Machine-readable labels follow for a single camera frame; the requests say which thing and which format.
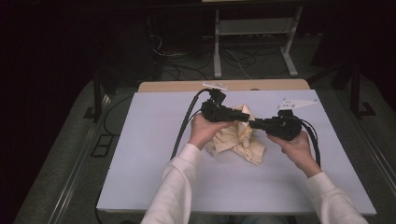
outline person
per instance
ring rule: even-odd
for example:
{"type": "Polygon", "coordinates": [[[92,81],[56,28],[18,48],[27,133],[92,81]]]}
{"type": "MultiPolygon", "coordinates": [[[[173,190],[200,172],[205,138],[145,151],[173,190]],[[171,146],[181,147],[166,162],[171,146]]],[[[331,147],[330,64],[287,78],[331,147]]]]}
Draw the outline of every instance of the person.
{"type": "MultiPolygon", "coordinates": [[[[201,150],[217,131],[230,125],[231,122],[209,122],[202,114],[194,116],[191,122],[190,140],[166,165],[162,183],[141,223],[189,223],[191,189],[202,163],[201,150]]],[[[367,223],[348,195],[337,188],[315,162],[306,132],[301,131],[292,141],[285,141],[272,135],[267,137],[279,144],[282,152],[305,173],[308,178],[307,189],[321,223],[367,223]]],[[[264,223],[257,217],[251,219],[247,217],[244,220],[243,223],[264,223]]]]}

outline crumpled cloth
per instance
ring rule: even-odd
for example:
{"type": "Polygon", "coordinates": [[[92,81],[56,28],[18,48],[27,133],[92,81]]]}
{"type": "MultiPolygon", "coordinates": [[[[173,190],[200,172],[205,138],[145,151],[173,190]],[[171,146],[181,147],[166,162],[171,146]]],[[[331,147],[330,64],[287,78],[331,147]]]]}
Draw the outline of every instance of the crumpled cloth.
{"type": "MultiPolygon", "coordinates": [[[[238,105],[233,109],[242,110],[250,115],[249,120],[254,120],[247,105],[238,105]]],[[[258,165],[262,162],[265,146],[251,137],[253,131],[248,122],[235,121],[232,126],[218,131],[213,139],[206,143],[205,148],[214,157],[220,152],[230,149],[246,158],[247,161],[258,165]]]]}

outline white tabletop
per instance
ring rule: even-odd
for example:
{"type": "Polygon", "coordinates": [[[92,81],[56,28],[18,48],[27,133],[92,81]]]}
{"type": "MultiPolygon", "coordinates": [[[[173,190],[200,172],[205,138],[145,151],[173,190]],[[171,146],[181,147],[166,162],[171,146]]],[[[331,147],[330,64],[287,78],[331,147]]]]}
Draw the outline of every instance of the white tabletop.
{"type": "MultiPolygon", "coordinates": [[[[223,104],[245,104],[256,118],[277,116],[284,100],[315,100],[315,91],[226,91],[223,104]]],[[[172,154],[178,131],[196,91],[138,92],[111,162],[97,208],[107,212],[144,211],[160,186],[163,168],[172,154]]],[[[193,112],[209,98],[203,93],[193,112]]],[[[293,110],[318,133],[321,166],[333,182],[351,197],[359,212],[375,214],[330,121],[319,102],[293,110]]],[[[188,141],[190,125],[179,149],[188,141]]],[[[254,165],[227,151],[216,158],[203,150],[204,163],[193,188],[193,212],[216,214],[306,214],[315,212],[304,186],[306,177],[278,145],[258,130],[254,136],[266,145],[263,161],[254,165]]]]}

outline gray carpet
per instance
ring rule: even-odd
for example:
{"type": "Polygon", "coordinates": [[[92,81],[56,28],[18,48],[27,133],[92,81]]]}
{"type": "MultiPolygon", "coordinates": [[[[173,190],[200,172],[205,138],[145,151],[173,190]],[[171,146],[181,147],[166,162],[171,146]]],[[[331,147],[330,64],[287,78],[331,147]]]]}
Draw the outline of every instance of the gray carpet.
{"type": "MultiPolygon", "coordinates": [[[[246,41],[246,46],[233,46],[233,42],[224,42],[223,49],[234,53],[238,58],[247,57],[241,61],[246,74],[252,78],[289,78],[283,59],[278,53],[278,43],[283,37],[267,36],[260,41],[260,51],[255,54],[255,61],[244,51],[254,53],[257,42],[246,41]]],[[[312,77],[321,68],[310,66],[310,61],[320,37],[306,36],[294,41],[290,55],[301,78],[312,77]]],[[[237,61],[232,61],[232,55],[222,51],[223,79],[248,79],[242,72],[237,61]]],[[[180,72],[174,66],[163,68],[161,80],[192,80],[213,77],[213,64],[210,50],[204,57],[196,58],[190,55],[169,59],[170,63],[200,68],[201,73],[192,69],[182,69],[180,72]]],[[[363,186],[372,200],[377,215],[367,217],[370,223],[389,223],[393,220],[392,212],[396,211],[396,198],[385,178],[385,173],[377,162],[373,151],[373,142],[384,157],[395,162],[396,145],[395,113],[382,100],[375,85],[366,78],[361,83],[361,99],[367,101],[377,113],[375,117],[364,117],[357,120],[348,109],[349,89],[335,91],[331,88],[332,75],[329,75],[311,86],[316,90],[320,101],[329,116],[330,121],[355,168],[363,186]]],[[[98,123],[92,119],[84,119],[84,114],[92,102],[92,84],[76,100],[69,118],[60,132],[46,163],[44,164],[35,184],[33,185],[15,223],[121,223],[124,220],[139,222],[142,214],[95,214],[95,204],[102,184],[106,179],[106,171],[117,145],[115,136],[106,157],[92,157],[94,149],[97,154],[103,153],[104,147],[97,147],[101,134],[120,133],[127,114],[129,103],[136,89],[120,88],[116,94],[109,96],[104,102],[105,114],[98,123]]],[[[108,137],[102,137],[100,143],[106,144],[108,137]]],[[[297,217],[299,224],[316,224],[316,216],[297,217]]]]}

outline white long-sleeve shirt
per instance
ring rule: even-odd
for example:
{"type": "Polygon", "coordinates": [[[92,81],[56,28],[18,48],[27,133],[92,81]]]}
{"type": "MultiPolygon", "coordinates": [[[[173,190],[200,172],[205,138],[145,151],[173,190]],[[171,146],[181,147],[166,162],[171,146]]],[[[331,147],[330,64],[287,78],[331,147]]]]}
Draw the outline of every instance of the white long-sleeve shirt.
{"type": "MultiPolygon", "coordinates": [[[[163,182],[142,224],[189,222],[192,186],[201,163],[201,151],[194,145],[186,144],[179,155],[166,165],[163,182]]],[[[306,186],[321,223],[367,223],[347,194],[337,188],[326,173],[307,179],[306,186]]]]}

